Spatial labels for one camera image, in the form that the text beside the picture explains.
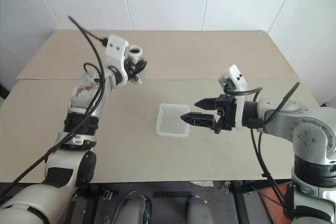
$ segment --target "plastic tray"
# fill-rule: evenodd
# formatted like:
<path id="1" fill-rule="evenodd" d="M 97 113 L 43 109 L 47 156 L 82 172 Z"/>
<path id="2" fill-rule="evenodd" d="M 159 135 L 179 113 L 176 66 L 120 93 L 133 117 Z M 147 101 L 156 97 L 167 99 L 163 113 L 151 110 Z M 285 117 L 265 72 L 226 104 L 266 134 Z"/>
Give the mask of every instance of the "plastic tray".
<path id="1" fill-rule="evenodd" d="M 156 132 L 161 136 L 187 137 L 189 124 L 181 119 L 181 115 L 190 111 L 189 105 L 161 103 L 156 122 Z"/>

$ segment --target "floor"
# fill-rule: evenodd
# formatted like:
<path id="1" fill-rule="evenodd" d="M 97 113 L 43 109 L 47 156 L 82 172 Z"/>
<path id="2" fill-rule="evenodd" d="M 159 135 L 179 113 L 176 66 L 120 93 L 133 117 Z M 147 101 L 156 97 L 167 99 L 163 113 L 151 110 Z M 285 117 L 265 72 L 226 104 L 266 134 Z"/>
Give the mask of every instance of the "floor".
<path id="1" fill-rule="evenodd" d="M 7 183 L 0 183 L 0 190 L 7 185 Z M 19 184 L 11 191 L 11 194 L 19 192 L 25 186 Z M 190 195 L 198 195 L 206 200 L 215 224 L 238 223 L 234 198 L 224 182 L 214 182 L 214 187 L 202 187 L 190 182 L 114 183 L 105 184 L 104 187 L 115 193 L 110 200 L 99 199 L 94 219 L 95 224 L 112 224 L 114 212 L 119 202 L 132 190 L 150 198 L 153 208 L 151 224 L 186 223 L 185 204 Z M 250 224 L 272 224 L 257 192 L 245 194 L 244 198 Z M 77 210 L 80 213 L 74 212 L 72 216 L 81 216 L 82 218 L 85 205 L 82 210 Z M 77 221 L 72 220 L 70 223 L 81 223 L 81 221 L 78 221 L 77 218 Z"/>

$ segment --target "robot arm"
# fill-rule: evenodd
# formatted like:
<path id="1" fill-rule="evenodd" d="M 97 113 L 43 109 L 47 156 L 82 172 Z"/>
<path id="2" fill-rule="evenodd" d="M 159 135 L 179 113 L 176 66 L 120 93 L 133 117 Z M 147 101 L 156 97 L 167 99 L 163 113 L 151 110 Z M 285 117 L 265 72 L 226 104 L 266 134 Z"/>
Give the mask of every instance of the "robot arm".
<path id="1" fill-rule="evenodd" d="M 218 121 L 211 114 L 196 112 L 182 115 L 181 119 L 190 125 L 208 127 L 216 134 L 233 127 L 242 130 L 243 126 L 293 142 L 295 164 L 292 183 L 287 187 L 285 196 L 285 214 L 293 223 L 334 223 L 336 110 L 308 108 L 300 102 L 288 100 L 274 116 L 282 101 L 246 101 L 246 96 L 242 99 L 241 94 L 244 94 L 242 91 L 247 92 L 247 84 L 235 65 L 226 70 L 219 83 L 224 92 L 234 92 L 195 103 L 205 110 L 217 110 Z"/>
<path id="2" fill-rule="evenodd" d="M 95 132 L 103 104 L 116 86 L 123 86 L 128 81 L 141 83 L 140 74 L 146 66 L 140 47 L 130 46 L 126 40 L 114 35 L 108 39 L 106 63 L 101 102 L 76 135 L 49 155 L 45 180 L 26 187 L 1 206 L 1 223 L 58 223 L 78 187 L 92 180 L 96 165 L 92 148 L 96 145 Z M 97 71 L 86 71 L 82 76 L 72 92 L 64 130 L 58 134 L 56 143 L 82 121 L 98 90 L 99 80 Z"/>

